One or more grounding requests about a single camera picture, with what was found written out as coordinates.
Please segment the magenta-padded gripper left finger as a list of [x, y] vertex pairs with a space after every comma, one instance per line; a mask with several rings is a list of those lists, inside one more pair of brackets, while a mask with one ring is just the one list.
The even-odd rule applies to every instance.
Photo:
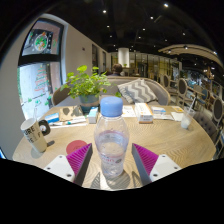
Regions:
[[87, 144], [67, 156], [58, 155], [44, 170], [81, 186], [85, 179], [92, 153], [92, 144]]

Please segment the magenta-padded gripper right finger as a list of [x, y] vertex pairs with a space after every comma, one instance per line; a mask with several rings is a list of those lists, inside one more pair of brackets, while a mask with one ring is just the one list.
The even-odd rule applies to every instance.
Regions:
[[135, 143], [132, 144], [132, 155], [143, 185], [155, 182], [181, 170], [181, 167], [168, 155], [157, 155]]

